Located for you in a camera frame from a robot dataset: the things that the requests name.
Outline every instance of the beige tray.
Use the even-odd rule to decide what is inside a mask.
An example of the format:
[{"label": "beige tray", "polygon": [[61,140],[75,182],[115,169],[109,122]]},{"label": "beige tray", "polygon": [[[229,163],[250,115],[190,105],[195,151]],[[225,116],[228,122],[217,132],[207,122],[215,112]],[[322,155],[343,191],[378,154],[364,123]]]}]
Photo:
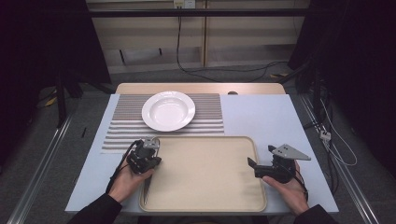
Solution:
[{"label": "beige tray", "polygon": [[245,136],[160,136],[148,212],[260,212],[266,206],[262,181],[247,157],[257,160]]}]

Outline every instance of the floor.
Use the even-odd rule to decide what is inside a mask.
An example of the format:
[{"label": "floor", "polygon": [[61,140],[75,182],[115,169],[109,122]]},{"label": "floor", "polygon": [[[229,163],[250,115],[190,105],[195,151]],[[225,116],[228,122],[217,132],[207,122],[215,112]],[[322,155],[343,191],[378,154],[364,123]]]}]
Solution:
[{"label": "floor", "polygon": [[[180,71],[176,64],[176,51],[171,49],[164,49],[162,56],[158,56],[158,49],[145,52],[124,50],[126,64],[120,60],[118,51],[105,52],[105,56],[113,80],[112,87],[128,81],[210,81],[207,77],[225,82],[244,82],[261,75],[265,76],[255,81],[274,82],[277,76],[291,71],[284,63],[269,70],[260,69],[259,72],[246,72],[243,75],[234,71],[263,68],[269,62],[287,61],[292,46],[270,49],[277,53],[268,53],[267,47],[218,49],[215,53],[216,58],[209,60],[208,67],[222,66],[222,69],[228,68],[233,71],[199,73],[205,78],[194,77]],[[189,69],[201,67],[199,50],[183,49],[180,52],[179,59],[184,67]],[[40,102],[37,106],[31,126],[0,175],[0,223],[7,221],[8,223],[65,223],[72,216],[64,212],[64,207],[91,147],[95,130],[108,101],[107,94],[86,84],[81,84],[81,87],[84,90],[81,99],[66,98],[67,109],[72,119],[64,133],[56,129],[58,122],[56,103],[43,106],[44,102]],[[302,125],[310,124],[312,94],[297,93],[293,81],[286,83],[284,88],[293,101]],[[46,95],[49,91],[52,89],[45,89],[41,94]],[[334,135],[333,149],[339,153],[344,162],[353,162],[354,157],[348,145],[358,160],[353,166],[345,166],[333,160],[335,165],[329,169],[328,155],[318,138],[318,130],[315,127],[305,129],[329,187],[334,189],[334,199],[340,212],[332,216],[340,223],[393,223],[396,220],[396,180],[372,156],[364,141],[356,135],[343,115],[342,108],[337,107],[336,100],[331,101],[329,108],[332,111],[332,124],[342,136],[340,138]],[[329,125],[328,121],[324,122],[324,127]],[[52,142],[54,135],[61,135],[63,140],[59,143]],[[56,150],[50,151],[49,146],[55,146]],[[51,162],[44,163],[43,159],[46,157],[50,158]],[[40,173],[37,167],[43,165],[47,170]],[[338,172],[338,181],[335,177],[331,178],[332,175],[336,176],[334,170]],[[42,181],[33,181],[37,174],[42,174]],[[26,199],[23,194],[28,189],[35,188],[32,183],[36,183],[37,188],[29,191],[30,197]],[[17,210],[22,211],[20,216],[14,216]],[[269,218],[272,224],[293,221],[291,215]],[[135,217],[120,216],[115,223],[135,223]]]}]

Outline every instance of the striped placemat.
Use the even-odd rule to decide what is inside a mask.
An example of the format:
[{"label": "striped placemat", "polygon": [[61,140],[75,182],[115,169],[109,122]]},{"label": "striped placemat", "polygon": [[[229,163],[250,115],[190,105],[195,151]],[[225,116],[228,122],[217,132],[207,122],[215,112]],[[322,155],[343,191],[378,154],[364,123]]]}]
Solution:
[{"label": "striped placemat", "polygon": [[102,146],[105,153],[126,150],[133,141],[155,135],[224,135],[218,94],[187,94],[195,103],[195,116],[185,127],[173,132],[151,129],[142,118],[142,107],[151,94],[122,94]]}]

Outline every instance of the table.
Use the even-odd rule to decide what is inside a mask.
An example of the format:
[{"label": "table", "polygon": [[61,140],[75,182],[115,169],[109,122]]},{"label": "table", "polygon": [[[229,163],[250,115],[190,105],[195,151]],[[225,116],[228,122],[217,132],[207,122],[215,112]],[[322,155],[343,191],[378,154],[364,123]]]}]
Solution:
[{"label": "table", "polygon": [[[225,126],[224,133],[226,135],[244,135],[252,138],[258,150],[259,161],[262,164],[268,165],[272,160],[272,154],[266,149],[268,145],[280,146],[287,143],[301,150],[312,158],[312,161],[299,161],[306,187],[309,190],[309,205],[313,206],[319,203],[329,213],[338,212],[337,205],[330,193],[327,182],[318,165],[316,156],[309,145],[289,96],[285,94],[281,85],[269,83],[120,84],[117,94],[110,97],[92,148],[65,211],[77,212],[100,196],[106,188],[108,178],[120,162],[121,154],[100,153],[100,145],[103,143],[106,128],[111,121],[111,116],[114,113],[115,105],[120,94],[147,94],[160,91],[219,93]],[[236,91],[239,95],[228,95],[230,91]],[[289,208],[281,200],[280,195],[266,184],[263,184],[263,187],[265,188],[268,204],[258,215],[288,213]],[[141,188],[123,204],[122,211],[139,216],[164,215],[164,213],[147,213],[139,207],[138,195],[140,194],[140,190]],[[166,213],[166,215],[204,214]],[[235,213],[221,213],[218,215],[235,215]]]}]

